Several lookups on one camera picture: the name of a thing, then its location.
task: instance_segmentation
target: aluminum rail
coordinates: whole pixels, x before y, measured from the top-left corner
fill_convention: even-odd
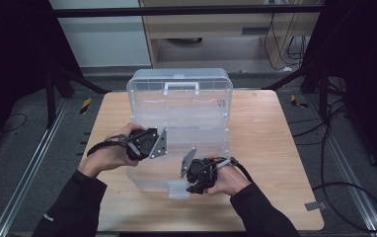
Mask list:
[[[29,187],[35,178],[36,173],[38,172],[38,167],[40,166],[41,161],[43,160],[44,155],[46,154],[47,148],[52,141],[54,134],[56,133],[60,122],[65,114],[65,109],[68,105],[68,99],[62,99],[57,111],[56,120],[53,123],[53,126],[48,128],[44,133],[38,148],[33,155],[31,162],[26,168],[25,173],[23,174],[22,179],[16,187],[13,195],[11,196],[10,201],[8,202],[6,208],[4,209],[0,217],[0,237],[7,235],[11,224],[13,223],[14,218],[16,217],[17,212],[20,209],[20,206],[25,199],[25,196],[29,190]]]
[[[184,7],[141,7],[141,8],[99,8],[99,9],[55,9],[34,11],[28,14],[56,18],[91,17],[131,17],[131,16],[168,16],[168,15],[210,15],[210,14],[259,14],[259,13],[314,13],[342,11],[342,6],[321,4],[297,5],[234,5],[234,6],[184,6]]]
[[[309,105],[312,108],[315,116],[320,120],[320,122],[322,122],[317,110],[317,103],[315,102],[315,99],[312,96],[306,96],[306,99],[309,102]],[[362,187],[358,177],[355,175],[353,169],[346,160],[345,155],[342,153],[341,148],[339,147],[336,137],[332,131],[327,138],[327,142],[329,147],[331,148],[330,150],[333,153],[334,160],[339,167],[339,172],[341,173],[342,178],[348,183]],[[371,199],[367,194],[357,189],[348,188],[348,190],[367,228],[370,230],[377,229],[377,211]],[[377,233],[372,233],[371,235],[373,237],[377,237]]]

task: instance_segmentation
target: wall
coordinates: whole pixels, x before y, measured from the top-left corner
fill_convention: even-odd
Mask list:
[[[137,0],[50,0],[53,9],[139,7]],[[81,68],[150,66],[141,17],[59,19]]]

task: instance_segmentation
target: black jacket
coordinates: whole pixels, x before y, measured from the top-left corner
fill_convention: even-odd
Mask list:
[[[38,223],[33,236],[95,236],[106,188],[103,182],[76,171]],[[241,216],[248,236],[300,236],[256,184],[231,197],[231,203]]]

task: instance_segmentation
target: hand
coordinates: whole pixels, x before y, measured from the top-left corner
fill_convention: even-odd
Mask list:
[[[211,196],[220,193],[233,196],[250,183],[251,182],[233,166],[226,165],[217,171],[217,181],[215,185],[212,188],[206,189],[205,192]]]
[[[109,134],[106,139],[123,134],[129,136],[131,132],[136,129],[145,129],[139,124],[128,123],[120,131]],[[90,178],[97,178],[97,176],[106,170],[113,170],[120,166],[137,166],[138,161],[132,161],[126,154],[126,149],[121,146],[107,146],[102,147],[95,153],[82,160],[78,166],[78,171]]]

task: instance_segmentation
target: person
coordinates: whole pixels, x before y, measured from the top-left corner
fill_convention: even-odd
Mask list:
[[[120,131],[109,134],[108,138],[119,134],[129,136],[136,129],[144,128],[130,122]],[[95,236],[100,204],[107,188],[97,179],[98,175],[120,166],[137,164],[138,161],[128,159],[121,146],[103,147],[83,159],[55,203],[39,221],[33,236]],[[259,187],[230,165],[218,170],[214,187],[205,192],[211,196],[220,193],[231,196],[230,202],[241,217],[248,236],[300,236],[290,220],[271,205]]]

